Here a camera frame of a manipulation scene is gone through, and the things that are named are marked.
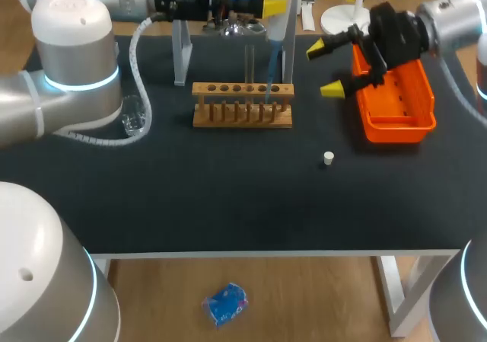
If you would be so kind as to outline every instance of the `orange plastic basket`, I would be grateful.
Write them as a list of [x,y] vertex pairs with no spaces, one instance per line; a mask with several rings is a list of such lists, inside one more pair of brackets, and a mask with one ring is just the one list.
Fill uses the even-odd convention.
[[[353,74],[370,66],[353,46]],[[419,60],[399,66],[384,76],[384,85],[357,92],[365,135],[371,142],[421,142],[436,127],[434,95]]]

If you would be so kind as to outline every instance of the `test tube rack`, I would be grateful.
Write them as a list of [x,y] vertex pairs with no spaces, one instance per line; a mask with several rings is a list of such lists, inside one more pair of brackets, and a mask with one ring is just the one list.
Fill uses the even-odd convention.
[[[290,100],[294,97],[294,85],[272,85],[269,101],[264,104],[266,86],[247,83],[193,83],[193,96],[198,97],[193,117],[194,127],[226,127],[239,129],[290,129],[292,112]],[[234,103],[216,97],[236,98]]]

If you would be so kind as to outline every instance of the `wooden floor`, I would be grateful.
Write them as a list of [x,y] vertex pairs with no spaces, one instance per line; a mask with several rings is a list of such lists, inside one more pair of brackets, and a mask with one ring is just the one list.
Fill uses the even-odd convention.
[[[381,0],[367,0],[371,7]],[[395,8],[414,11],[420,0],[391,0]],[[323,11],[344,1],[319,0],[314,17],[319,30]],[[21,69],[33,47],[30,17],[17,0],[0,0],[0,73]],[[192,24],[197,34],[201,24]],[[130,34],[133,24],[115,24]],[[169,24],[151,34],[168,34]],[[303,33],[301,26],[298,33]],[[475,48],[460,54],[475,82]],[[399,260],[406,276],[414,259]],[[133,341],[361,341],[389,337],[377,265],[369,257],[214,260],[124,260],[110,281],[122,310],[122,342]],[[216,331],[201,301],[228,282],[241,285],[249,308]],[[423,321],[406,339],[431,341]]]

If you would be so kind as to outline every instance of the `black tabletop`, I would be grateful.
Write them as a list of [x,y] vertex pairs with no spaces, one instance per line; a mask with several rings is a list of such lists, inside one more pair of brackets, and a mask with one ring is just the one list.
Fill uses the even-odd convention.
[[[355,100],[320,96],[334,73],[350,72],[351,48],[308,62],[315,39],[297,39],[293,129],[192,128],[192,82],[242,82],[246,43],[256,47],[256,82],[264,82],[263,39],[194,37],[187,84],[178,88],[170,39],[146,37],[139,65],[154,110],[146,138],[118,149],[55,136],[16,145],[0,152],[0,181],[43,196],[91,253],[464,246],[485,223],[487,130],[426,57],[438,127],[420,145],[370,145]],[[130,93],[129,38],[118,41]],[[472,96],[457,59],[448,62]],[[34,53],[27,69],[39,67]],[[97,135],[122,133],[117,121]],[[336,155],[328,168],[326,151]]]

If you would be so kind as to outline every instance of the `blue packet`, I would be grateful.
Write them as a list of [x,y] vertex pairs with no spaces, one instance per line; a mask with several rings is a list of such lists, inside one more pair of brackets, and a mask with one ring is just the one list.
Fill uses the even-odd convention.
[[229,283],[222,291],[203,300],[202,307],[213,319],[217,327],[231,321],[249,304],[245,291],[234,283]]

